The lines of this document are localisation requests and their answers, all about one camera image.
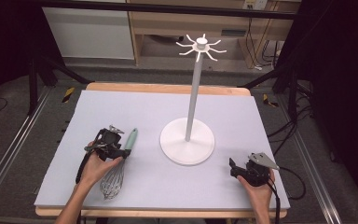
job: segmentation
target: hand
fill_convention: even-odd
[[[269,169],[269,177],[270,180],[268,182],[270,185],[273,185],[275,175],[272,169]],[[255,210],[257,223],[269,223],[269,202],[272,194],[269,185],[265,184],[259,187],[253,187],[242,176],[238,175],[237,179],[248,192],[251,205]]]
[[[87,183],[88,185],[94,185],[106,174],[107,171],[118,165],[122,160],[123,158],[119,157],[113,161],[102,161],[98,158],[96,152],[92,152],[83,169],[80,182]]]

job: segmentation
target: black wall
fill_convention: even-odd
[[[30,58],[47,85],[57,82],[52,67],[35,57],[48,56],[64,65],[41,7],[20,1],[0,0],[0,85],[26,76]]]
[[[306,3],[304,12],[319,8]],[[327,6],[316,26],[294,26],[287,48],[301,50],[280,63],[290,63],[300,79],[311,81],[316,118],[358,186],[358,1],[334,0]]]

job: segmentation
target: round white base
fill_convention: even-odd
[[[186,141],[187,118],[175,119],[165,126],[159,142],[162,151],[181,165],[197,165],[208,159],[214,149],[214,136],[203,122],[194,119],[190,141]]]

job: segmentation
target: yellow tape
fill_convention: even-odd
[[[71,88],[68,88],[68,90],[66,90],[65,96],[62,98],[63,103],[68,103],[69,98],[71,97],[74,90],[75,90],[75,87],[71,87]]]
[[[263,103],[264,103],[265,105],[271,105],[271,106],[273,106],[273,107],[278,107],[278,106],[279,106],[277,103],[271,103],[271,102],[269,101],[269,98],[267,97],[266,94],[263,94]]]

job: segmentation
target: wire whisk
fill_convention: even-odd
[[[105,200],[113,199],[120,193],[123,185],[125,163],[126,160],[121,161],[103,177],[100,190]]]

